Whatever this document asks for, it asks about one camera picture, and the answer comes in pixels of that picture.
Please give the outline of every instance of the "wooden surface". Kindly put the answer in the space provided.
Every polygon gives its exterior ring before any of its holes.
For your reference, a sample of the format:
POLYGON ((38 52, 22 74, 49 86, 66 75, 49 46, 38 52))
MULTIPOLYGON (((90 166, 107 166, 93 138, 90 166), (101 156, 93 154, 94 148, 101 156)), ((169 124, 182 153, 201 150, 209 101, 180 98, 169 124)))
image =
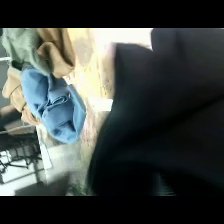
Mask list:
MULTIPOLYGON (((108 112, 96 111, 95 105, 90 102, 92 97, 113 98, 113 43, 138 43, 151 47, 151 28, 146 29, 94 29, 68 28, 69 36, 76 55, 75 71, 65 80, 72 83, 87 108, 87 116, 80 139, 74 143, 74 149, 79 150, 79 158, 73 163, 79 172, 80 181, 84 183, 88 164, 93 152, 97 135, 108 112)), ((37 127, 41 143, 46 148, 57 145, 46 133, 42 125, 37 127)))

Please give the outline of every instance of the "green cloth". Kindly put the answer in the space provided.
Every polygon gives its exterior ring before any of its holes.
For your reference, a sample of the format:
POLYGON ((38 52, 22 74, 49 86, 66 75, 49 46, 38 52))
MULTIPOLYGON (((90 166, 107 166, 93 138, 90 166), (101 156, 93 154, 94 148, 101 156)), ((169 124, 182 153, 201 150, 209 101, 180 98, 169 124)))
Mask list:
POLYGON ((11 67, 19 74, 29 65, 44 75, 51 72, 47 61, 37 53, 39 44, 36 28, 3 28, 2 45, 11 57, 11 67))

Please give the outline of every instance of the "blue cloth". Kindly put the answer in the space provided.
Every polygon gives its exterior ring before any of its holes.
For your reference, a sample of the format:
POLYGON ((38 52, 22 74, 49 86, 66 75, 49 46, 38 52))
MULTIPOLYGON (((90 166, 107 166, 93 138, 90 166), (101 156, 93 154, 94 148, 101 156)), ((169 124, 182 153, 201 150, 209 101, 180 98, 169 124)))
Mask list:
POLYGON ((86 117, 85 105, 72 85, 34 67, 22 72, 22 89, 30 111, 51 136, 63 143, 77 140, 86 117))

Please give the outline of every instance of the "black cloth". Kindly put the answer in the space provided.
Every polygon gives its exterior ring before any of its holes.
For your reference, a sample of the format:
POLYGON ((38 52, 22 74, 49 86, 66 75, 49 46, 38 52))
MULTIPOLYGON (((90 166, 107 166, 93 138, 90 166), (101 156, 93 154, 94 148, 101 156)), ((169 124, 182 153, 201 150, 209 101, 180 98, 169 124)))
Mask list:
POLYGON ((88 172, 96 195, 224 193, 224 30, 154 29, 117 44, 115 96, 88 172))

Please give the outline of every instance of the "brown cloth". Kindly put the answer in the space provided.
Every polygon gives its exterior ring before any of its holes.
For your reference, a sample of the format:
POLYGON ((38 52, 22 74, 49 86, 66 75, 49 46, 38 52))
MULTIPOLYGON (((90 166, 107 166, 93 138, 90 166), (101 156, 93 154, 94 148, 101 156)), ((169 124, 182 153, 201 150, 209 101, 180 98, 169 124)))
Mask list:
POLYGON ((40 122, 30 112, 26 104, 26 101, 23 97, 20 76, 13 71, 14 70, 11 67, 9 67, 8 79, 3 87, 2 96, 5 98, 10 98, 10 104, 12 104, 19 112, 22 113, 21 119, 24 122, 37 125, 40 122))
POLYGON ((38 54, 48 60, 52 74, 61 78, 75 68, 75 55, 67 28, 37 28, 42 40, 38 54))

